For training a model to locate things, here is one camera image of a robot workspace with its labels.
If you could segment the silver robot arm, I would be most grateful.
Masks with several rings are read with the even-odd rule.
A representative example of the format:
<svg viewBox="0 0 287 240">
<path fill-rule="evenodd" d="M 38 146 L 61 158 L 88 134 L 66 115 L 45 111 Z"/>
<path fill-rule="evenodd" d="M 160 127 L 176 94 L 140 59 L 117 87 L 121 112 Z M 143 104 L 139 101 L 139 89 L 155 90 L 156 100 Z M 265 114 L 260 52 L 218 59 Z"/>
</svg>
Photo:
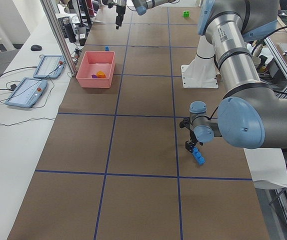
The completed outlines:
<svg viewBox="0 0 287 240">
<path fill-rule="evenodd" d="M 148 9 L 153 9 L 157 6 L 163 4 L 173 4 L 177 0 L 132 0 L 134 11 L 137 12 L 139 16 L 144 15 Z M 123 23 L 124 15 L 126 14 L 127 1 L 126 0 L 110 0 L 108 7 L 112 8 L 116 6 L 116 18 L 115 18 L 115 28 L 118 30 Z"/>
<path fill-rule="evenodd" d="M 247 49 L 277 25 L 277 0 L 207 0 L 198 21 L 198 33 L 214 48 L 226 94 L 217 118 L 206 108 L 190 105 L 188 129 L 193 144 L 222 137 L 238 148 L 287 149 L 287 99 L 276 97 L 262 82 Z"/>
</svg>

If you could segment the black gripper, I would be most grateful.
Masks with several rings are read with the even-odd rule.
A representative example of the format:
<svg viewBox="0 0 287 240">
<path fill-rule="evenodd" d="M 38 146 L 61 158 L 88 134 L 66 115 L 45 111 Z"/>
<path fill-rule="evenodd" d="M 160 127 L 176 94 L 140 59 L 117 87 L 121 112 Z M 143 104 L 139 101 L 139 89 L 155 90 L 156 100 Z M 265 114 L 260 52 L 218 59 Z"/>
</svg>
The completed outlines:
<svg viewBox="0 0 287 240">
<path fill-rule="evenodd" d="M 115 3 L 116 3 L 116 13 L 117 13 L 115 24 L 116 24 L 116 30 L 118 30 L 119 27 L 121 27 L 123 23 L 123 16 L 126 13 L 127 1 L 116 0 Z"/>
<path fill-rule="evenodd" d="M 189 130 L 189 136 L 190 136 L 190 140 L 185 142 L 185 148 L 187 151 L 193 153 L 194 149 L 197 145 L 197 143 L 199 142 L 194 131 L 192 129 Z"/>
</svg>

